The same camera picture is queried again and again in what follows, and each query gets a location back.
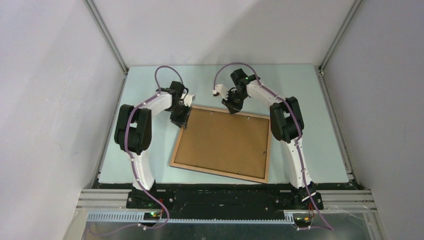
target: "gray wall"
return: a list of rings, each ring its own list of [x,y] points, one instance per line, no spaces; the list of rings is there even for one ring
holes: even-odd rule
[[[123,74],[82,0],[0,3],[0,239],[62,239]]]
[[[129,66],[320,64],[354,0],[96,1]]]
[[[364,1],[324,72],[389,239],[424,234],[424,1]]]

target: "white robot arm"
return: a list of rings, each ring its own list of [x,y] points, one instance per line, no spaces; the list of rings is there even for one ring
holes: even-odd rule
[[[134,162],[135,165],[135,168],[133,168],[134,176],[139,177],[139,182],[146,190],[150,190],[155,182],[146,151],[152,140],[152,119],[162,111],[171,112],[171,122],[180,128],[187,128],[187,121],[192,110],[191,104],[194,99],[195,95],[188,94],[188,89],[182,83],[173,81],[169,88],[161,88],[160,93],[140,104],[135,111],[131,123],[136,122],[137,127],[129,128],[127,145],[132,155],[130,161]],[[134,106],[126,104],[119,109],[114,140],[123,151],[125,151],[125,130],[133,109]],[[132,185],[136,189],[142,190],[135,177]]]
[[[291,176],[290,183],[293,190],[297,192],[301,202],[307,200],[309,195],[305,191],[305,182],[303,181],[303,171],[305,172],[306,184],[309,187],[311,196],[316,194],[315,185],[308,173],[306,163],[304,161],[304,153],[302,146],[302,138],[298,141],[298,132],[294,125],[293,118],[289,115],[287,107],[282,104],[278,95],[271,94],[272,90],[256,80],[255,75],[247,76],[242,69],[235,70],[231,74],[231,79],[235,87],[228,89],[223,84],[217,84],[212,91],[214,96],[222,96],[222,103],[228,108],[231,114],[239,112],[243,107],[243,101],[247,97],[258,99],[270,109],[271,131],[274,137],[284,146],[287,153],[287,160],[290,164]],[[301,129],[304,127],[302,114],[296,98],[283,98],[294,111],[295,118]],[[304,170],[302,170],[301,161],[303,161]]]

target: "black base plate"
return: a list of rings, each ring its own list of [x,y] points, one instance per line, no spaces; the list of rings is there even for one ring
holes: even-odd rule
[[[162,184],[155,184],[149,192],[162,199],[173,219],[278,220],[284,219],[284,210],[307,210],[311,202],[295,202],[293,193],[280,192],[278,188],[267,188],[267,184],[219,184],[222,185],[219,187],[212,184],[210,188],[205,184],[165,185],[174,185],[174,188],[167,189]],[[322,210],[324,206],[321,194],[317,192],[313,198]],[[128,209],[161,208],[143,191],[135,188],[129,192],[128,199],[131,199],[126,204]]]

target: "light blue table surface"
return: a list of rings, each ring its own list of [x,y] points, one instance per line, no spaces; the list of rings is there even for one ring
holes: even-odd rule
[[[222,98],[212,95],[214,76],[221,67],[220,65],[194,65],[174,68],[181,74],[189,92],[195,94],[194,105],[225,109],[225,106],[221,104]],[[119,106],[137,105],[155,94],[156,68],[157,66],[133,66],[129,69]],[[238,68],[243,68],[248,75],[252,74],[246,67],[229,66],[220,73],[217,84],[222,83],[228,88],[233,87],[230,74]],[[267,87],[283,97],[295,96],[298,99],[305,125],[303,150],[312,180],[315,183],[348,182],[314,66],[276,64],[253,65],[253,68]],[[167,68],[160,69],[157,76],[163,88],[169,87],[171,81],[179,80],[177,75]],[[269,115],[269,108],[258,100],[247,98],[242,112]],[[152,120],[152,141],[147,151],[150,168],[157,183],[254,184],[250,181],[170,167],[169,163],[180,130],[171,123],[169,117],[169,112],[161,112]],[[133,174],[129,158],[114,142],[114,132],[115,124],[112,127],[99,182],[132,183]],[[268,182],[289,183],[289,176],[290,167],[285,158],[284,148],[272,138]]]

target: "wooden picture frame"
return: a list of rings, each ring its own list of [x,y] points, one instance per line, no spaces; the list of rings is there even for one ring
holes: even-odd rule
[[[270,117],[244,112],[230,115],[227,109],[192,107],[188,129],[181,128],[169,165],[268,183],[272,138]]]

